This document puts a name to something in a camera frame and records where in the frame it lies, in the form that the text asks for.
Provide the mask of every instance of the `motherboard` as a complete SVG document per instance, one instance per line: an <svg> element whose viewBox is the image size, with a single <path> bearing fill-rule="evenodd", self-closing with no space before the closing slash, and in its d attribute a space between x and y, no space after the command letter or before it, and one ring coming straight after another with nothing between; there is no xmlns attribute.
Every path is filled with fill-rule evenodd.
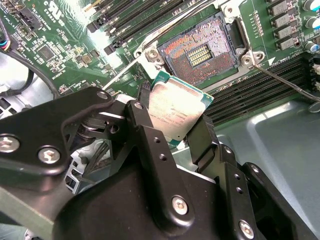
<svg viewBox="0 0 320 240"><path fill-rule="evenodd" d="M253 59L283 77L297 68L304 74L292 80L312 89L319 8L316 0L0 0L11 49L61 95L108 86L136 97L165 71L215 97L207 114L216 124L294 94Z"/></svg>

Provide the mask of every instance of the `capacitor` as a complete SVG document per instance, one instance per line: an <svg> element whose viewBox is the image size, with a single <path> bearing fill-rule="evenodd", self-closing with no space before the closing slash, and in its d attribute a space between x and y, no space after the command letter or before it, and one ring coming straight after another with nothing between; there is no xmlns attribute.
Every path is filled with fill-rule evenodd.
<svg viewBox="0 0 320 240"><path fill-rule="evenodd" d="M303 9L306 11L317 11L320 9L320 1L319 0L307 0L303 4Z"/></svg>
<svg viewBox="0 0 320 240"><path fill-rule="evenodd" d="M304 48L310 53L315 53L320 49L320 46L318 44L315 44L313 41L308 41L304 45Z"/></svg>
<svg viewBox="0 0 320 240"><path fill-rule="evenodd" d="M305 26L308 29L320 29L320 18L315 16L310 17L306 22Z"/></svg>

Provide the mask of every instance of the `mounting hole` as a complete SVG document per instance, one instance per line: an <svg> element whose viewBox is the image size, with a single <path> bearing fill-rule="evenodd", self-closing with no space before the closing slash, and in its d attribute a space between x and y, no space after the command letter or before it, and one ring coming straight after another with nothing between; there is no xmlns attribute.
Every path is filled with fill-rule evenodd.
<svg viewBox="0 0 320 240"><path fill-rule="evenodd" d="M110 128L110 133L115 134L119 131L119 127L117 125L112 125Z"/></svg>
<svg viewBox="0 0 320 240"><path fill-rule="evenodd" d="M108 99L108 95L104 91L98 91L96 94L99 98Z"/></svg>
<svg viewBox="0 0 320 240"><path fill-rule="evenodd" d="M236 187L236 191L238 192L238 193L240 193L240 194L243 194L244 193L244 191L242 191L242 189L240 188L240 187Z"/></svg>
<svg viewBox="0 0 320 240"><path fill-rule="evenodd" d="M166 161L167 160L167 157L164 154L160 154L159 158L162 161Z"/></svg>
<svg viewBox="0 0 320 240"><path fill-rule="evenodd" d="M135 106L137 109L144 109L144 106L142 106L139 102L135 102L135 103L134 103L134 106Z"/></svg>
<svg viewBox="0 0 320 240"><path fill-rule="evenodd" d="M256 56L256 59L258 60L262 60L263 58L264 58L264 55L261 53Z"/></svg>

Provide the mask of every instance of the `black bracket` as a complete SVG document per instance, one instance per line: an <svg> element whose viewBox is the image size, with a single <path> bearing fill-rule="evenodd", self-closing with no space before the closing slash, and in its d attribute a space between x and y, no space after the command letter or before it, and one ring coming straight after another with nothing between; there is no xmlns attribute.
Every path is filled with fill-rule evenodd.
<svg viewBox="0 0 320 240"><path fill-rule="evenodd" d="M67 142L73 142L83 118L112 103L109 94L89 87L2 119L0 137L15 138L19 147L12 152L0 152L0 184L35 191L54 188L69 167ZM41 161L39 153L44 148L57 151L58 161Z"/></svg>

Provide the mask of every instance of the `screw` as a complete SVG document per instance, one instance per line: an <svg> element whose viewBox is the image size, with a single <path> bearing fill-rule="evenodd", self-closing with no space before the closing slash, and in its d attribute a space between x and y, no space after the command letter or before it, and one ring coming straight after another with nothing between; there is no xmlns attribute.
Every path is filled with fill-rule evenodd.
<svg viewBox="0 0 320 240"><path fill-rule="evenodd" d="M264 56L263 56L261 53L259 53L259 54L256 56L256 58L257 58L258 60L262 60L262 59L264 58Z"/></svg>
<svg viewBox="0 0 320 240"><path fill-rule="evenodd" d="M259 169L255 166L255 165L251 165L251 168L253 169L253 171L255 173L258 173L259 172Z"/></svg>
<svg viewBox="0 0 320 240"><path fill-rule="evenodd" d="M142 106L139 102L135 102L135 103L134 103L134 106L135 106L137 109L144 109L144 106Z"/></svg>
<svg viewBox="0 0 320 240"><path fill-rule="evenodd" d="M186 215L188 212L188 205L181 197L175 196L172 199L172 206L177 214Z"/></svg>
<svg viewBox="0 0 320 240"><path fill-rule="evenodd" d="M157 53L156 50L151 49L151 50L148 52L148 56L149 56L150 58L152 58L152 59L155 59L155 58L158 57L158 53Z"/></svg>
<svg viewBox="0 0 320 240"><path fill-rule="evenodd" d="M108 99L108 95L104 91L97 91L96 94L99 98Z"/></svg>
<svg viewBox="0 0 320 240"><path fill-rule="evenodd" d="M12 136L0 137L0 153L12 153L20 147L19 141Z"/></svg>
<svg viewBox="0 0 320 240"><path fill-rule="evenodd" d="M254 231L252 230L252 228L247 222L241 220L239 222L239 227L247 239L254 239L255 237Z"/></svg>
<svg viewBox="0 0 320 240"><path fill-rule="evenodd" d="M226 152L227 152L228 154L231 154L231 153L232 153L232 151L231 151L231 149L230 149L229 147L224 146L224 149L226 150Z"/></svg>
<svg viewBox="0 0 320 240"><path fill-rule="evenodd" d="M54 164L60 159L60 153L52 147L45 147L39 151L38 158L45 164Z"/></svg>

